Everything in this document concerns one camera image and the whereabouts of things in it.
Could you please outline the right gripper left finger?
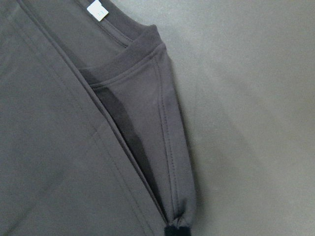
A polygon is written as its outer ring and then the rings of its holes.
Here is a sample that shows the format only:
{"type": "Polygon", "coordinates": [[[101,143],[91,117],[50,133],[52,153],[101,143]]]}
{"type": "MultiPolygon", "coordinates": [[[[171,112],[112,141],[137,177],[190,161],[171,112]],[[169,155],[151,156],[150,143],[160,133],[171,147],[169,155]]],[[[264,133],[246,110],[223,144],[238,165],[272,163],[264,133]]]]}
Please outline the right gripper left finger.
{"type": "Polygon", "coordinates": [[[165,236],[177,236],[177,227],[175,226],[166,226],[164,228],[164,235],[165,236]]]}

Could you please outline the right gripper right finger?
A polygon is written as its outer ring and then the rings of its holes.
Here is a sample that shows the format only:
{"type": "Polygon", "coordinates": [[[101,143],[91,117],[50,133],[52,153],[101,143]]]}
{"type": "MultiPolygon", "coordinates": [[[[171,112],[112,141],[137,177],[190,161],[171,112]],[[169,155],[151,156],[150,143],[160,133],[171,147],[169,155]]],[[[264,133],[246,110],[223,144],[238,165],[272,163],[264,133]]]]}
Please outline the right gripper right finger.
{"type": "Polygon", "coordinates": [[[178,228],[178,236],[191,236],[191,229],[190,227],[180,226],[178,228]]]}

